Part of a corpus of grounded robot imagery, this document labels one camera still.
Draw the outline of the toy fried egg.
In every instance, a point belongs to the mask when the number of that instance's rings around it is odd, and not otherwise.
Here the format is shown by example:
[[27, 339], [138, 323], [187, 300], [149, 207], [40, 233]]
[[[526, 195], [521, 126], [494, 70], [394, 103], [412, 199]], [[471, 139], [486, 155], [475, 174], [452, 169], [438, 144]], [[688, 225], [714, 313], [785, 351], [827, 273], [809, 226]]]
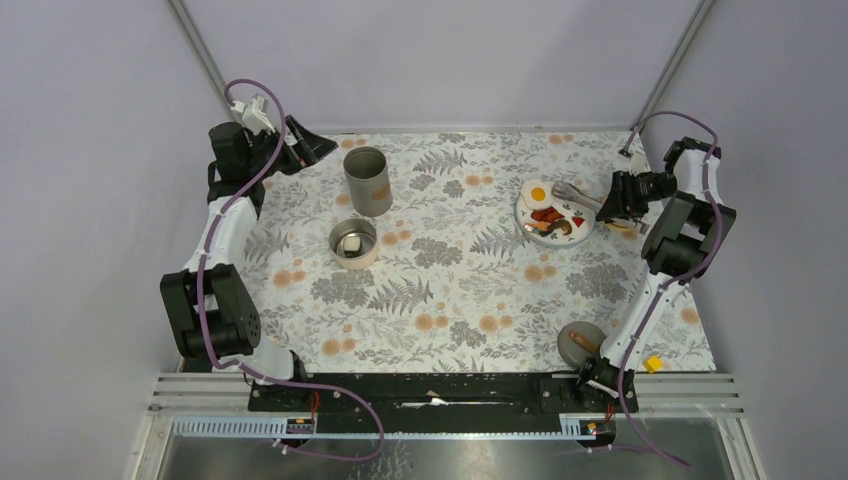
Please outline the toy fried egg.
[[545, 210], [553, 205], [551, 186], [539, 179], [525, 181], [520, 189], [524, 205], [533, 210]]

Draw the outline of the grey cylindrical lunch container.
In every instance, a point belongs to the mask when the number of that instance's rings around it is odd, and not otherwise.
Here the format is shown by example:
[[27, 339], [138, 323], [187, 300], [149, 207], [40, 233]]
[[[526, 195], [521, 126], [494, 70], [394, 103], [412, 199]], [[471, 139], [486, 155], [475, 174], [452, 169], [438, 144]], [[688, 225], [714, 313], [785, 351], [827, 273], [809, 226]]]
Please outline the grey cylindrical lunch container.
[[373, 147], [357, 147], [343, 160], [352, 205], [361, 215], [379, 217], [393, 203], [386, 156]]

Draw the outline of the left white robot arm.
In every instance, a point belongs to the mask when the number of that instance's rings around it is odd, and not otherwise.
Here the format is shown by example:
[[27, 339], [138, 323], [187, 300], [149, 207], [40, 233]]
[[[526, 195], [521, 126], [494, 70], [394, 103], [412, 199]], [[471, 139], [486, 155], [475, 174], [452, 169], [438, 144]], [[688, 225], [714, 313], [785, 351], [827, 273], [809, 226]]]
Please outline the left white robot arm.
[[285, 119], [288, 145], [275, 127], [252, 132], [237, 122], [208, 132], [213, 161], [207, 168], [208, 219], [201, 240], [181, 270], [165, 274], [159, 290], [180, 355], [192, 371], [237, 371], [288, 411], [309, 401], [310, 385], [299, 356], [274, 346], [237, 269], [265, 201], [266, 178], [293, 175], [338, 145]]

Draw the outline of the red toy bacon pieces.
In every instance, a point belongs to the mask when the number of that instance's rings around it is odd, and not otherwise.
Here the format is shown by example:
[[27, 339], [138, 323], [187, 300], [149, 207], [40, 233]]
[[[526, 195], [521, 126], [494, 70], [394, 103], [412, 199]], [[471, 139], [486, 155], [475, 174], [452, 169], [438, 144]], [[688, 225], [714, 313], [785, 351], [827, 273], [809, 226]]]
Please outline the red toy bacon pieces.
[[553, 206], [542, 210], [534, 210], [531, 212], [530, 216], [536, 223], [548, 224], [552, 224], [564, 218], [564, 215]]

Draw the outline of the metal food tongs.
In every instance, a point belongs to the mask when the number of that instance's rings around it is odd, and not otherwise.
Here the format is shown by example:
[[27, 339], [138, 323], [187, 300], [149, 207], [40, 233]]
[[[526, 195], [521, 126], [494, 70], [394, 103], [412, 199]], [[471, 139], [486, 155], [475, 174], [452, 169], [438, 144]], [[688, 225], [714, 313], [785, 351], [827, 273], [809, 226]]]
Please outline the metal food tongs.
[[[598, 199], [592, 198], [592, 197], [584, 194], [579, 188], [577, 188], [575, 185], [568, 183], [568, 182], [563, 182], [563, 181], [555, 182], [552, 186], [552, 194], [553, 194], [554, 197], [559, 198], [561, 200], [573, 201], [573, 202], [577, 202], [581, 205], [584, 205], [595, 213], [598, 213], [600, 211], [601, 207], [602, 207], [602, 203]], [[636, 220], [620, 219], [620, 220], [631, 221], [631, 222], [634, 222], [634, 223], [638, 222], [640, 227], [641, 227], [641, 235], [645, 235], [649, 231], [649, 225], [642, 222], [639, 219], [636, 219]]]

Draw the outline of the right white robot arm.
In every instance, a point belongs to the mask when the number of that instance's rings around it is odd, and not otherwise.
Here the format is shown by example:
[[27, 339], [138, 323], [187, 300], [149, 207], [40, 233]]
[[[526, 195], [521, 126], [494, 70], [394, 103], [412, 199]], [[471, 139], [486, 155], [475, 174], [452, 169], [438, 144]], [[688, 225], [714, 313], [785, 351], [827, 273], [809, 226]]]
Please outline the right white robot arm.
[[651, 202], [665, 202], [641, 250], [644, 276], [625, 318], [584, 363], [573, 386], [575, 402], [597, 412], [613, 398], [612, 383], [637, 368], [643, 346], [673, 298], [709, 268], [737, 218], [717, 188], [721, 149], [690, 137], [672, 143], [664, 169], [613, 173], [598, 221], [639, 219]]

